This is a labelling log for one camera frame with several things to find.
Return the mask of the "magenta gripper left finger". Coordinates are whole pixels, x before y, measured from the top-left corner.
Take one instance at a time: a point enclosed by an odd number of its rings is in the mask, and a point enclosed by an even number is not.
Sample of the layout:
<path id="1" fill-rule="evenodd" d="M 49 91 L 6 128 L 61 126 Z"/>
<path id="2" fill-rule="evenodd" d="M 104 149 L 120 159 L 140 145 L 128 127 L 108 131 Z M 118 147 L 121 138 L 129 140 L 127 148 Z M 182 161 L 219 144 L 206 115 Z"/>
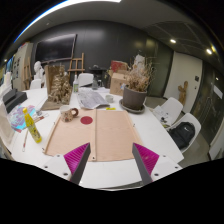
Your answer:
<path id="1" fill-rule="evenodd" d="M 86 143 L 64 155 L 64 159 L 72 174 L 70 179 L 72 183 L 76 185 L 80 183 L 90 152 L 90 144 Z"/>

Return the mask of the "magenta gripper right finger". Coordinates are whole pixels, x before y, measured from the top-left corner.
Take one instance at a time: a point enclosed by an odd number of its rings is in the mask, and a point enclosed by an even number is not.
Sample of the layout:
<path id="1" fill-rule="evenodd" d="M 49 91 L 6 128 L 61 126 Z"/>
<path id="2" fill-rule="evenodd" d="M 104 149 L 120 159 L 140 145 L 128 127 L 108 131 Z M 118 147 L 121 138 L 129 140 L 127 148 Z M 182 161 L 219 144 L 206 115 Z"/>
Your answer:
<path id="1" fill-rule="evenodd" d="M 143 185 L 150 184 L 152 182 L 151 174 L 159 159 L 159 155 L 137 143 L 133 144 L 132 153 L 142 178 Z"/>

